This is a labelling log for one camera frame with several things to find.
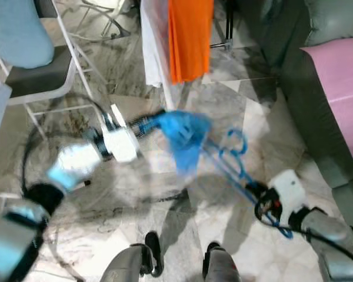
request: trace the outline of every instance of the marble floor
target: marble floor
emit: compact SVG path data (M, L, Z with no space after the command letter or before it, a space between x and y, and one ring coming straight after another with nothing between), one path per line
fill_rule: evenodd
M76 27L84 11L59 5L68 30ZM107 88L89 77L96 98L108 107L117 103L125 118L164 105L162 91L145 85L141 37L136 13L118 21L132 35L105 43L80 42L109 80ZM88 18L87 32L100 31L105 21ZM54 22L45 23L55 42L62 40ZM201 112L214 121L217 142L228 127L243 129L249 151L245 167L257 180L267 182L284 169L295 169L312 206L340 217L331 190L306 151L290 117L276 78L245 27L237 22L235 48L214 49L209 74L185 85L179 107ZM212 41L217 39L212 34ZM73 92L83 93L79 80ZM64 105L75 103L66 96ZM47 103L32 105L42 109ZM81 132L97 121L91 109L56 113L48 130L63 128ZM7 109L0 129L0 190L17 193L26 134L31 126L21 106ZM36 181L60 147L71 140L42 144L30 158L28 181ZM164 137L155 132L141 141L143 156L131 164L108 162L96 170L92 184L73 192L62 204L45 235L46 244L31 281L99 281L111 258L126 246L142 242L147 232L157 231L164 253L160 278L141 281L202 282L202 259L211 241L220 242L232 254L244 282L322 281L317 256L302 237L283 238L259 223L252 206L204 157L197 173L181 177L168 152Z

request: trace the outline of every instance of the white chair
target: white chair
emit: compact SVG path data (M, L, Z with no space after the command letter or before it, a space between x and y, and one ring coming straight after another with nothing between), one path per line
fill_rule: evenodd
M52 62L45 66L33 69L24 69L15 66L8 68L1 58L0 66L6 75L5 84L12 88L12 95L8 105L24 104L34 125L38 128L42 137L46 139L46 135L36 118L37 115L42 115L45 112L33 112L28 103L55 99L66 95L72 88L76 73L80 76L82 84L91 99L93 99L92 90L84 73L93 72L102 83L108 84L108 82L89 57L68 36L54 0L34 0L34 3L40 18L56 18L65 38L66 45L56 46ZM89 68L82 68L78 56L81 56L86 61ZM52 112L75 110L90 106L80 105L53 110Z

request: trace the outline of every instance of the orange towel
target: orange towel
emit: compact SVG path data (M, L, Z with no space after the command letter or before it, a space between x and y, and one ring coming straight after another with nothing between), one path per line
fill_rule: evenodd
M209 71L214 0L169 0L169 48L173 84Z

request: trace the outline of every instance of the pink cushion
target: pink cushion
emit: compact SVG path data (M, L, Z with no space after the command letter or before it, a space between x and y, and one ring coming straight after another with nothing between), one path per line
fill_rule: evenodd
M314 61L328 103L353 157L353 38L302 50Z

